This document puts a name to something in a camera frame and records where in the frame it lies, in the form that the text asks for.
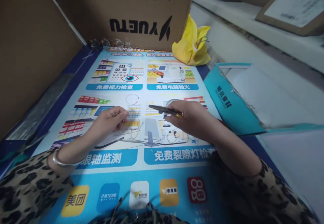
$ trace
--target silver bracelet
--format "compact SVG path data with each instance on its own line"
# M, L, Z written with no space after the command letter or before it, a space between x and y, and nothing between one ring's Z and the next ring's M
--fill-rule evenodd
M56 164L56 165L59 165L60 167L73 167L73 166L77 166L77 165L79 165L82 161L79 161L78 163L74 163L74 164L65 164L65 163L62 163L62 162L60 162L57 158L56 158L56 156L57 156L57 154L58 154L58 151L59 151L60 149L56 149L55 151L54 151L54 153L53 153L53 162Z

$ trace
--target hand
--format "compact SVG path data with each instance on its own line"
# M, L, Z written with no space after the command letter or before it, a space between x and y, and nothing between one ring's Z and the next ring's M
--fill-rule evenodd
M167 116L166 121L194 137L212 143L215 127L222 127L217 118L212 116L199 102L173 101L168 108L182 112L182 119Z
M122 124L127 121L128 115L128 111L119 106L104 110L84 134L84 137L98 144L111 132L120 130Z

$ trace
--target eye illustration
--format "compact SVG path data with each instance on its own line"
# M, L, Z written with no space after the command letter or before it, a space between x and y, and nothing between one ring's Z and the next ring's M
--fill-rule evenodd
M133 82L138 80L138 77L136 75L125 75L121 79L126 82Z

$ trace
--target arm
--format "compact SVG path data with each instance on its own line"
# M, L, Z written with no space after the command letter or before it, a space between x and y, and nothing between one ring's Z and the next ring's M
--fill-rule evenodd
M200 103L174 101L169 107L182 112L183 119L168 116L165 120L184 132L213 144L222 161L235 174L244 177L259 174L262 165L258 156Z
M127 115L121 107L103 111L83 136L60 149L58 160L65 164L81 161L108 134L119 130ZM70 174L76 167L56 165L53 152L20 163L0 181L0 223L38 223L40 216L72 188Z
M62 147L57 155L58 160L65 164L74 164L82 161L112 131L120 130L122 121L126 121L127 116L128 111L122 107L104 110L83 136ZM70 176L76 168L56 165L53 162L52 154L48 158L48 165L57 175L64 177Z
M168 116L166 121L215 146L218 154L212 155L211 162L221 171L221 182L229 193L237 193L233 187L245 196L243 201L239 196L226 196L233 209L263 220L274 217L281 223L316 223L313 213L289 186L200 103L174 101L169 107L182 112L183 119Z

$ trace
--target yellow plastic bag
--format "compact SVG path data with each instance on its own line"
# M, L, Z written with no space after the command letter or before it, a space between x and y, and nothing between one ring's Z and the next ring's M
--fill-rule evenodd
M207 53L207 32L210 26L197 28L195 21L189 14L185 31L178 43L172 44L173 56L181 62L198 66L209 62L210 56Z

